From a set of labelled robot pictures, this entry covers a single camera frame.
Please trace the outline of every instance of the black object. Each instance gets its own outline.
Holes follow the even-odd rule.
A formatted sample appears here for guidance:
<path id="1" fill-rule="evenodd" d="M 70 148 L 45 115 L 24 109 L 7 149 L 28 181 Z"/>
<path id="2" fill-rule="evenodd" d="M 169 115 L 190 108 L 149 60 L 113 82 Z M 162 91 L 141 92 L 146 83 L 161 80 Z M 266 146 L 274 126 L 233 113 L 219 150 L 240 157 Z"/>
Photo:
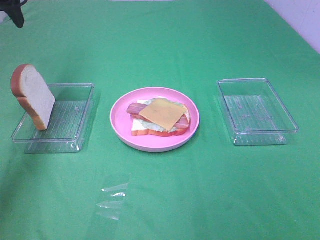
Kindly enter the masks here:
<path id="1" fill-rule="evenodd" d="M 21 6 L 26 4 L 28 0 L 20 2 L 20 0 L 0 0 L 0 11 L 5 11 L 18 28 L 22 28 L 25 23 Z"/>

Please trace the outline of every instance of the cheese slice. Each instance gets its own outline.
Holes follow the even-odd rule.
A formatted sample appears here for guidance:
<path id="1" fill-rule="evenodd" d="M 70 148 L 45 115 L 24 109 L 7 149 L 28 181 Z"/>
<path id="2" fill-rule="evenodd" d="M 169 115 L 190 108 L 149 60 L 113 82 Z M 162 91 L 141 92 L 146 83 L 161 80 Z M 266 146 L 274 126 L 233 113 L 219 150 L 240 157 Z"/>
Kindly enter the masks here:
<path id="1" fill-rule="evenodd" d="M 165 98 L 157 98 L 142 109 L 139 115 L 170 131 L 185 112 L 184 107 Z"/>

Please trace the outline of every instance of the pink plate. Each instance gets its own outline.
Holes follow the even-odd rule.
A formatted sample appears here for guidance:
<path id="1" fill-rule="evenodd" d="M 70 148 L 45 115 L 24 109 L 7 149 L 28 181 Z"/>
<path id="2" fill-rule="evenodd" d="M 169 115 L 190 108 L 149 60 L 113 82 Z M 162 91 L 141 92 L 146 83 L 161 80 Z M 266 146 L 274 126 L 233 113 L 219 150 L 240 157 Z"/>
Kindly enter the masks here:
<path id="1" fill-rule="evenodd" d="M 132 121 L 130 114 L 126 113 L 131 103 L 137 100 L 149 100 L 157 97 L 167 98 L 170 101 L 185 104 L 190 112 L 190 126 L 186 133 L 180 136 L 132 136 Z M 165 87 L 145 87 L 131 91 L 115 102 L 110 112 L 110 122 L 118 137 L 127 145 L 145 152 L 166 152 L 181 147 L 195 134 L 200 115 L 195 103 L 183 93 Z"/>

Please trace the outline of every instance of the white wall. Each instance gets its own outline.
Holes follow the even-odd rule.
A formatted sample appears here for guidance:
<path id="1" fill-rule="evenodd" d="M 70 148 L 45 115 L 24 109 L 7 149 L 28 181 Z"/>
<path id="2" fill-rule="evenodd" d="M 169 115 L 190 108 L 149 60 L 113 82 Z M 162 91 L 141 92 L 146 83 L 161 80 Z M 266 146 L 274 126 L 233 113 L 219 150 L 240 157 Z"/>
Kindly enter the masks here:
<path id="1" fill-rule="evenodd" d="M 320 53 L 320 0 L 264 1 Z M 5 12 L 0 11 L 0 23 L 6 16 Z"/>

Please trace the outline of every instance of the sandwich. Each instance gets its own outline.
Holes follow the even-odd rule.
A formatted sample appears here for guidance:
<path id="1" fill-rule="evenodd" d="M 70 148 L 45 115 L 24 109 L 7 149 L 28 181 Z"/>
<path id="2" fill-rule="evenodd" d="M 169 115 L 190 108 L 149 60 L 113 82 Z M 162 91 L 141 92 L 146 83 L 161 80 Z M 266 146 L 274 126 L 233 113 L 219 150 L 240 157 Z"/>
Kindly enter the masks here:
<path id="1" fill-rule="evenodd" d="M 132 136 L 155 135 L 160 137 L 184 134 L 190 125 L 190 112 L 185 104 L 158 97 L 138 100 L 126 110 L 133 118 Z"/>
<path id="2" fill-rule="evenodd" d="M 36 129 L 46 130 L 56 99 L 33 65 L 22 64 L 14 70 L 11 91 L 32 118 Z"/>

